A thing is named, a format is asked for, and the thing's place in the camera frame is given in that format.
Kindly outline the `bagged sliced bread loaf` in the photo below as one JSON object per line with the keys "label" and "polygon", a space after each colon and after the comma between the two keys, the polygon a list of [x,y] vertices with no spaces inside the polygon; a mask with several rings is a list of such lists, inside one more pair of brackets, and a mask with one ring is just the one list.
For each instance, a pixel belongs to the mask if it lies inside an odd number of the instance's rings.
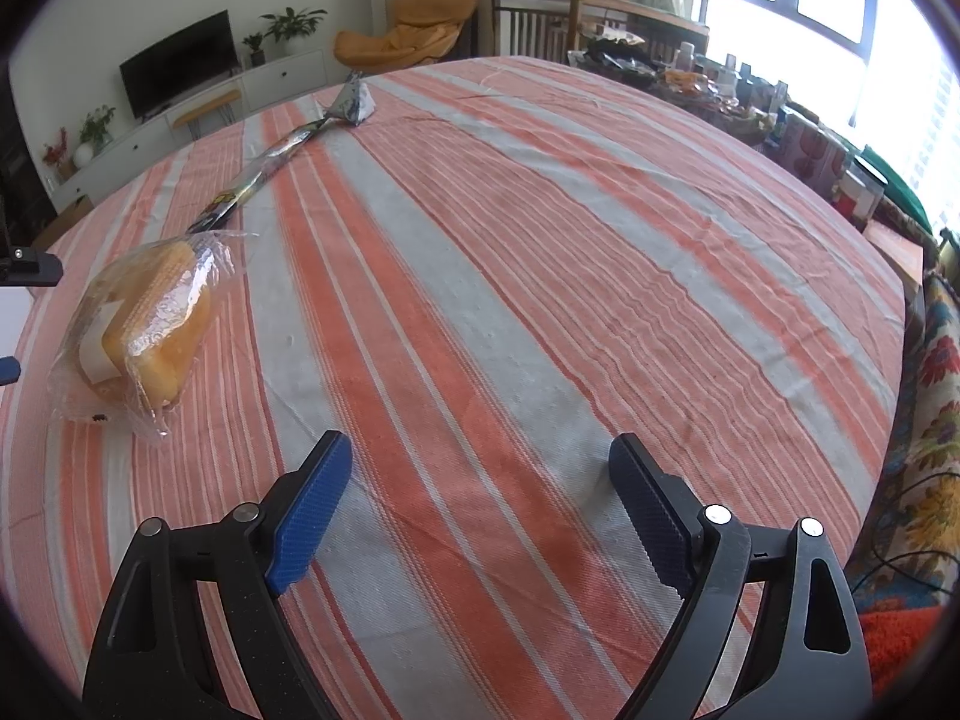
{"label": "bagged sliced bread loaf", "polygon": [[53,412],[169,436],[174,408],[252,236],[205,231],[140,245],[88,283],[50,372]]}

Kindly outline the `white cardboard box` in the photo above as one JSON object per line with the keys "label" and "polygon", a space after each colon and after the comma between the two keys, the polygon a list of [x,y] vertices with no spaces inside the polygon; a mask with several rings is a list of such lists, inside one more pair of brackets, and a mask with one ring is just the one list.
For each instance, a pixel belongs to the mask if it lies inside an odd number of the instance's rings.
{"label": "white cardboard box", "polygon": [[23,286],[0,288],[0,356],[13,356],[32,307],[32,294]]}

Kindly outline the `brown cardboard box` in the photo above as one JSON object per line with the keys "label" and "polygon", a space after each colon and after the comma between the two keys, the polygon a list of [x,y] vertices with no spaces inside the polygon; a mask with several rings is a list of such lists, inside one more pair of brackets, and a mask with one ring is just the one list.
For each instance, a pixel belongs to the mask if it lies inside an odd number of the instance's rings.
{"label": "brown cardboard box", "polygon": [[37,250],[49,250],[70,229],[73,229],[82,221],[91,210],[93,210],[93,202],[88,195],[83,195],[83,197],[68,205],[52,223],[44,227],[43,232],[34,239],[32,247]]}

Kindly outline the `red fleece garment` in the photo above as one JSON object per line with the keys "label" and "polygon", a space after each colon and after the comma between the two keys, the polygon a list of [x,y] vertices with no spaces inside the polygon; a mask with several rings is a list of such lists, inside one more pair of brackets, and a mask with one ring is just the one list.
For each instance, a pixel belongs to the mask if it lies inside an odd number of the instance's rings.
{"label": "red fleece garment", "polygon": [[942,611],[942,606],[931,606],[916,610],[871,611],[859,616],[875,697],[882,694],[907,666],[939,621]]}

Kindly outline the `red flowers in vase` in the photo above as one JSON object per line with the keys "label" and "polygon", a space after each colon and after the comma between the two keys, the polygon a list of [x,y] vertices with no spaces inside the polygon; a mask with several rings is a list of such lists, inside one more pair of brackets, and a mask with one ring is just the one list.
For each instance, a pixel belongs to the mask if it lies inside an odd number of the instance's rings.
{"label": "red flowers in vase", "polygon": [[73,176],[75,166],[71,160],[70,149],[68,149],[68,133],[65,127],[59,128],[59,133],[57,133],[53,143],[44,146],[43,163],[57,176],[57,181],[60,184]]}

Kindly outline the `white round vase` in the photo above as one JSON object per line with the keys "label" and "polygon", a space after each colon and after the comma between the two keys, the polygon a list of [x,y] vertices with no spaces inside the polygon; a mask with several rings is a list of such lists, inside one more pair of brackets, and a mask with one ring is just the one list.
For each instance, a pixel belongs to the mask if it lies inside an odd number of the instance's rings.
{"label": "white round vase", "polygon": [[76,169],[83,169],[83,167],[86,167],[89,163],[91,163],[93,158],[94,148],[93,145],[88,142],[80,143],[71,155],[71,160],[73,161],[73,164],[75,164]]}

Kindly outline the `floral patterned sofa cover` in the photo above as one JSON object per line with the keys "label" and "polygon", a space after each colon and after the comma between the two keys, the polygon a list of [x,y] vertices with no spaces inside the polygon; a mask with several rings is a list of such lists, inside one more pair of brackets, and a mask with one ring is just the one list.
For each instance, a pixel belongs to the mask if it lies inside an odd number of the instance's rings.
{"label": "floral patterned sofa cover", "polygon": [[958,293],[931,271],[903,356],[882,472],[846,564],[861,613],[947,605],[958,595]]}

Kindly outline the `green plant glass vase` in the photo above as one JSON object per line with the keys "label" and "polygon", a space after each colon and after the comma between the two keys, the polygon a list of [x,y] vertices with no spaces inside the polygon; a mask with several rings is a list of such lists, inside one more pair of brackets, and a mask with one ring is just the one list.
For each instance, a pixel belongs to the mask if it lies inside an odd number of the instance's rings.
{"label": "green plant glass vase", "polygon": [[92,110],[82,123],[80,128],[80,142],[91,146],[94,154],[99,154],[106,145],[112,142],[112,133],[110,126],[116,117],[116,108],[109,104],[103,104]]}

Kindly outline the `long silver snack packet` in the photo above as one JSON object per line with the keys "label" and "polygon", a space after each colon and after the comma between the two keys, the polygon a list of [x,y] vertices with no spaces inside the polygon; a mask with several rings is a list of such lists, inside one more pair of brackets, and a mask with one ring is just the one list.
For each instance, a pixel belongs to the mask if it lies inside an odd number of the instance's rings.
{"label": "long silver snack packet", "polygon": [[320,119],[308,122],[301,127],[286,133],[270,148],[260,153],[233,179],[228,187],[220,190],[213,200],[206,205],[194,222],[187,228],[187,234],[221,229],[236,210],[251,200],[254,195],[267,184],[275,172],[285,166],[293,158],[302,145],[306,145],[319,132],[329,117],[324,115]]}

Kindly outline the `small wooden bench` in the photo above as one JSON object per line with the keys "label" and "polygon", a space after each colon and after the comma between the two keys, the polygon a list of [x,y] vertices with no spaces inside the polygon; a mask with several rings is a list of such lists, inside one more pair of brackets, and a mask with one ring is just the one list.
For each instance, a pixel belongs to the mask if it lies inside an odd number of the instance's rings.
{"label": "small wooden bench", "polygon": [[169,119],[172,130],[185,130],[192,142],[200,140],[205,135],[205,121],[217,119],[218,128],[229,127],[236,122],[236,106],[242,103],[242,94],[238,88],[229,88],[228,91],[208,96],[201,103],[185,106],[179,112],[174,112]]}

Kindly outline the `black flat television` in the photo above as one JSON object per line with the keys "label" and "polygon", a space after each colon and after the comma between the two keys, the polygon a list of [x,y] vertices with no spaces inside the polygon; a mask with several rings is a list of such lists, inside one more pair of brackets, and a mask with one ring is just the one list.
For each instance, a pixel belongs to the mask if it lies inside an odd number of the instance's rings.
{"label": "black flat television", "polygon": [[146,119],[186,91],[238,70],[229,13],[195,21],[119,67],[135,119]]}

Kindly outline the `large potted green plant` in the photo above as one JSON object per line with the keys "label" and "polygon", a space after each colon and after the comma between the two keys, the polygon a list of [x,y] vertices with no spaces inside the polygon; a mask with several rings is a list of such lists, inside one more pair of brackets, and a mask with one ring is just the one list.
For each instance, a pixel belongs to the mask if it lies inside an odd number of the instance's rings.
{"label": "large potted green plant", "polygon": [[283,49],[283,54],[295,55],[304,49],[306,39],[316,34],[325,16],[325,8],[295,10],[286,7],[277,13],[264,13],[262,20],[267,23],[265,34],[274,39],[274,43]]}

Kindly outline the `grey pyramid snack packet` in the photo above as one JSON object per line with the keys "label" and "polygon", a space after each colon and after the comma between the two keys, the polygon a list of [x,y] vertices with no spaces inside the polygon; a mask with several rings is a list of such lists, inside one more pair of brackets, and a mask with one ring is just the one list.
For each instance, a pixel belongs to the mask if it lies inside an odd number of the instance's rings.
{"label": "grey pyramid snack packet", "polygon": [[353,71],[343,83],[337,97],[324,109],[325,122],[358,127],[364,124],[376,110],[376,101],[364,76]]}

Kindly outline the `orange rocking lounge chair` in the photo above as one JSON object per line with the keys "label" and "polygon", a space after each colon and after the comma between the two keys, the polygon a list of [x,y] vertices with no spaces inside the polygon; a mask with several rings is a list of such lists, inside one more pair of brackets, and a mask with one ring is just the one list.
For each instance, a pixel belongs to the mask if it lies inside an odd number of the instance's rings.
{"label": "orange rocking lounge chair", "polygon": [[477,0],[392,0],[392,26],[382,36],[340,31],[334,57],[348,70],[381,75],[436,64],[455,48]]}

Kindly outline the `cluttered side table items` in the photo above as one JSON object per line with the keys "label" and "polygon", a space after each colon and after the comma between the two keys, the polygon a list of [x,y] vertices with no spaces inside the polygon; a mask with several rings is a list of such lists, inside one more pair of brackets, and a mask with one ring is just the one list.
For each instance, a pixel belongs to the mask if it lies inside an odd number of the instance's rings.
{"label": "cluttered side table items", "polygon": [[758,149],[823,197],[878,245],[901,275],[921,280],[934,270],[939,249],[893,201],[893,174],[864,149],[855,149],[792,104],[768,109],[722,94],[718,75],[658,64],[638,44],[596,39],[570,50],[574,68],[664,99]]}

